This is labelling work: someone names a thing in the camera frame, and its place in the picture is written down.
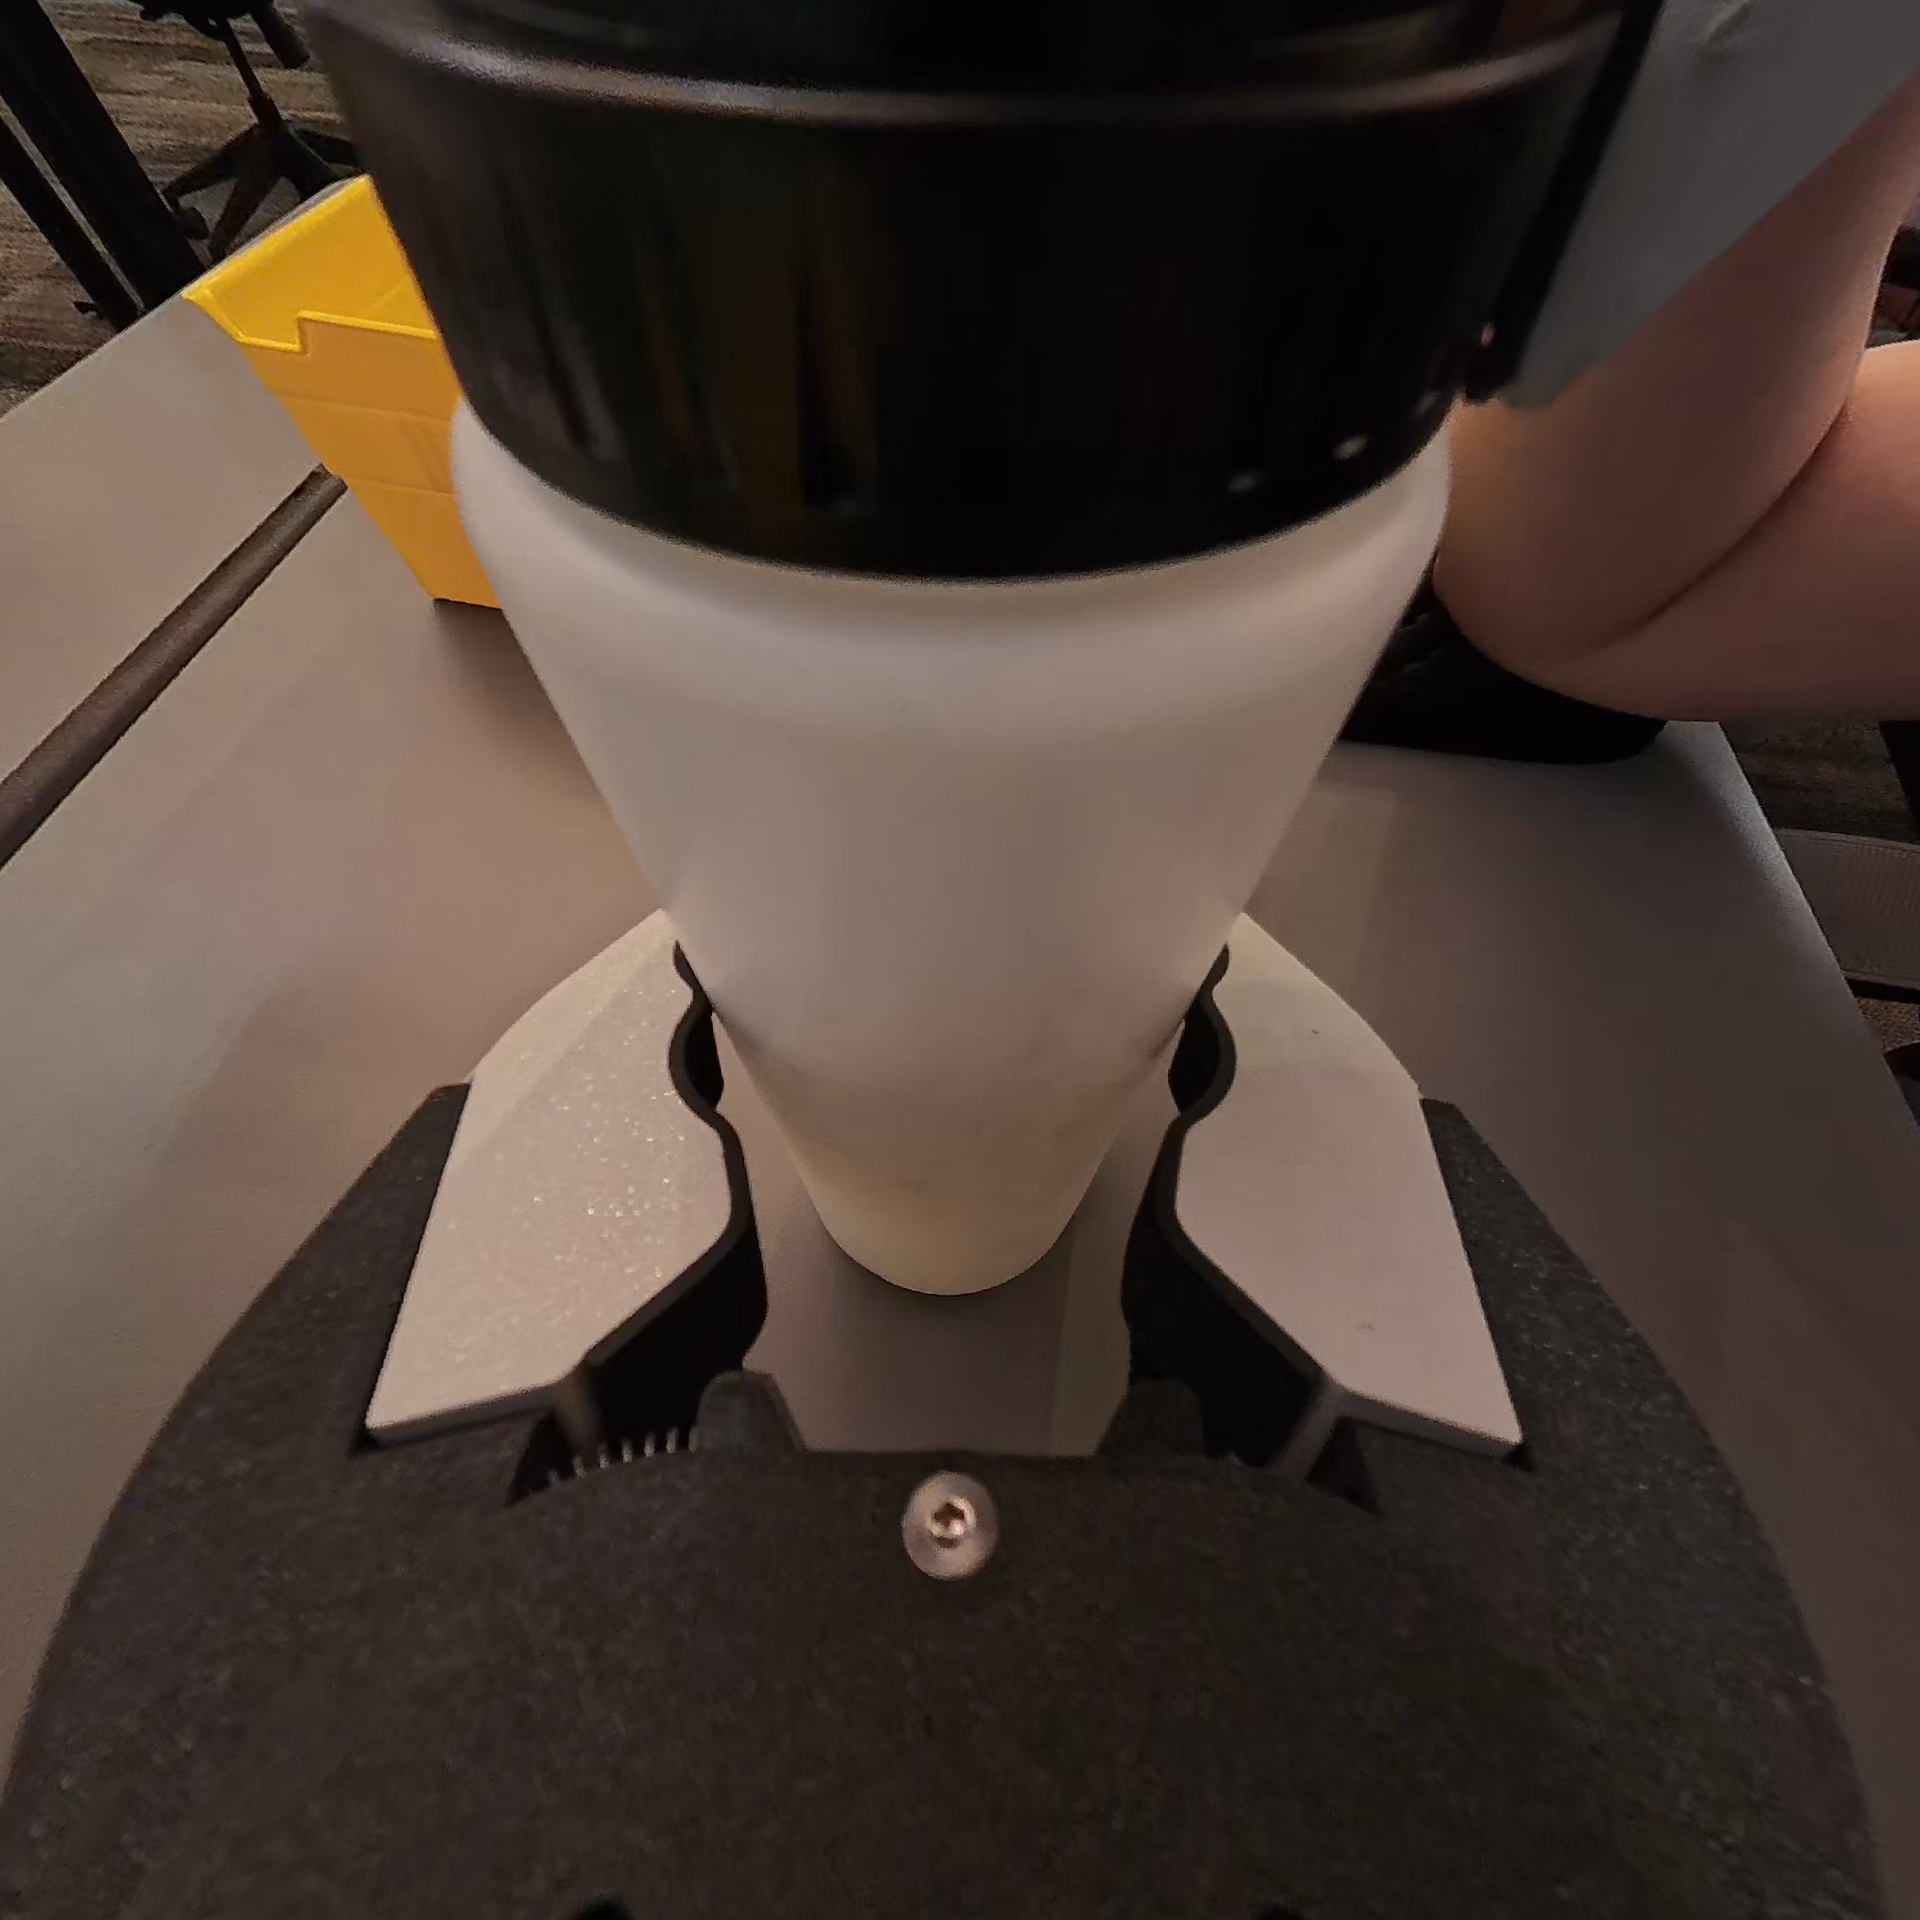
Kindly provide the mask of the black bottle lid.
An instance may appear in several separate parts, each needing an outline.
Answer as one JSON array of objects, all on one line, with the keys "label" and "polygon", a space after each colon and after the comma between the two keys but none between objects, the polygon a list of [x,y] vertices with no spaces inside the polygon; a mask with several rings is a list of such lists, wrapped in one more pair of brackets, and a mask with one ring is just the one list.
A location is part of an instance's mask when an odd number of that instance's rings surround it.
[{"label": "black bottle lid", "polygon": [[1623,4],[305,4],[468,410],[749,560],[1281,535],[1519,317]]}]

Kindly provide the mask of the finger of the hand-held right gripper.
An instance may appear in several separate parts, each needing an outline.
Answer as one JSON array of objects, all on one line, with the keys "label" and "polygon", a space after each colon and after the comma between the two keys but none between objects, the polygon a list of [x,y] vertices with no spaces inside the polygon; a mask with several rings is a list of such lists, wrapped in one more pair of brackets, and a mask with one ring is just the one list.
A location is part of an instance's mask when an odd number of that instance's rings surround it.
[{"label": "finger of the hand-held right gripper", "polygon": [[1915,3],[1665,4],[1492,395],[1538,410],[1619,351],[1915,77]]}]

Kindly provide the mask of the person's right forearm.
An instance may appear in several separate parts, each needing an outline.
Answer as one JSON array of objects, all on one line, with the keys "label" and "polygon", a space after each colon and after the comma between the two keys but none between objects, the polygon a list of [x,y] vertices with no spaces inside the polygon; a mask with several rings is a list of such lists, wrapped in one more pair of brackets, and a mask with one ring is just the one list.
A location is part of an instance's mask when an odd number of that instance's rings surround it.
[{"label": "person's right forearm", "polygon": [[1867,348],[1918,82],[1538,411],[1458,411],[1434,585],[1471,645],[1679,722],[1918,716],[1918,345]]}]

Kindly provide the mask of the black wrist rest pad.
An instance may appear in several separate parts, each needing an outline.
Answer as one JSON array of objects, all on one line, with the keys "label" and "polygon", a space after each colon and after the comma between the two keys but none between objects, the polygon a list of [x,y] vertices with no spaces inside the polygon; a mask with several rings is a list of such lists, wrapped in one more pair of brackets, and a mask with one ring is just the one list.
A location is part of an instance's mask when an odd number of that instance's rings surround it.
[{"label": "black wrist rest pad", "polygon": [[1359,688],[1342,746],[1538,767],[1642,754],[1662,719],[1571,699],[1479,652],[1423,584]]}]

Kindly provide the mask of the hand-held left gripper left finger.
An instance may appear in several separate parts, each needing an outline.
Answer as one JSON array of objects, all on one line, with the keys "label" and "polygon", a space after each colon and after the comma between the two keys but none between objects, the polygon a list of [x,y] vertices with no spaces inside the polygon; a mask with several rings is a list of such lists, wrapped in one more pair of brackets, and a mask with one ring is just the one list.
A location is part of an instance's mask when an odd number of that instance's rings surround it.
[{"label": "hand-held left gripper left finger", "polygon": [[689,1431],[765,1277],[714,1007],[665,922],[473,1069],[367,1403],[381,1447],[532,1415],[563,1463]]}]

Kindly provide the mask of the person's leg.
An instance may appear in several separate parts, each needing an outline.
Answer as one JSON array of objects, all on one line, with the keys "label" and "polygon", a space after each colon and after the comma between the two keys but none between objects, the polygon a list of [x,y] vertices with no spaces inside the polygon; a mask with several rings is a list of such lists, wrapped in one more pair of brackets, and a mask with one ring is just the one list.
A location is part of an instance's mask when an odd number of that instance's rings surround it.
[{"label": "person's leg", "polygon": [[1850,832],[1777,829],[1838,969],[1854,983],[1918,994],[1918,847]]}]

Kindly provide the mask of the black metal stand legs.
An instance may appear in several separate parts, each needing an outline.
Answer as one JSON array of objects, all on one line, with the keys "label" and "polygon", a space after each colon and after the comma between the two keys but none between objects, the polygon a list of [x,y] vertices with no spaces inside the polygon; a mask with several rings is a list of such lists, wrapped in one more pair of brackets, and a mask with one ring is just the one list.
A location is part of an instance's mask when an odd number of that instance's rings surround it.
[{"label": "black metal stand legs", "polygon": [[5,184],[116,327],[201,275],[43,4],[2,4]]}]

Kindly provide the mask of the yellow plastic bin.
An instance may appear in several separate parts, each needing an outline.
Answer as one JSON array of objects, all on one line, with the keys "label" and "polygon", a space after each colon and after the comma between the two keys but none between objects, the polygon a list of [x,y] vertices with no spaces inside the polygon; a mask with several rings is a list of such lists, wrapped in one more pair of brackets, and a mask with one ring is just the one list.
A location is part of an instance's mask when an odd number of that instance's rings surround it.
[{"label": "yellow plastic bin", "polygon": [[239,351],[429,596],[497,609],[449,471],[461,392],[367,177],[301,203],[182,299]]}]

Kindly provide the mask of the black chair base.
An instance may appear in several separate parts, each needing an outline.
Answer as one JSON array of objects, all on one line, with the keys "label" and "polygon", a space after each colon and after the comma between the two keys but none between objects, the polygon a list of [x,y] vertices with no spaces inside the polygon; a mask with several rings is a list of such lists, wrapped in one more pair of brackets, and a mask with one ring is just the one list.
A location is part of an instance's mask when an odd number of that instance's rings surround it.
[{"label": "black chair base", "polygon": [[359,177],[364,163],[347,136],[291,121],[265,90],[234,23],[253,23],[255,34],[283,68],[305,68],[311,52],[279,3],[142,3],[147,20],[177,17],[193,33],[218,42],[237,74],[252,120],[212,155],[206,155],[159,196],[182,233],[201,244],[209,265],[223,261],[244,237],[244,228],[277,186],[291,186],[295,203],[311,201],[333,186]]}]

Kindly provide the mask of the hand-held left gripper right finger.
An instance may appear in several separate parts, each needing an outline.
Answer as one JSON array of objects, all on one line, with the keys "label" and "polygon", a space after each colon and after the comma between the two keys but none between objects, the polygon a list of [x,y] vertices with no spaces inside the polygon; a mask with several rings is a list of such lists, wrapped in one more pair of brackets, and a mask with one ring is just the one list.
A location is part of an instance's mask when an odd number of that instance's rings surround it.
[{"label": "hand-held left gripper right finger", "polygon": [[1365,1424],[1523,1442],[1420,1090],[1379,1033],[1236,919],[1169,1063],[1172,1120],[1121,1269],[1134,1380],[1202,1445],[1311,1471]]}]

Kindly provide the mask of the white plastic bottle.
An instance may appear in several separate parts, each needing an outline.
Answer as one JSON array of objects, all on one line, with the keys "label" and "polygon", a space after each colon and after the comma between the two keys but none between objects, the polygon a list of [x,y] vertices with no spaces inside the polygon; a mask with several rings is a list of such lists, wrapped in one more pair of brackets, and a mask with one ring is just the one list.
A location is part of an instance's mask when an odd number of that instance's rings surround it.
[{"label": "white plastic bottle", "polygon": [[1035,584],[644,533],[460,404],[455,496],[834,1244],[971,1293],[1062,1235],[1212,972],[1449,500]]}]

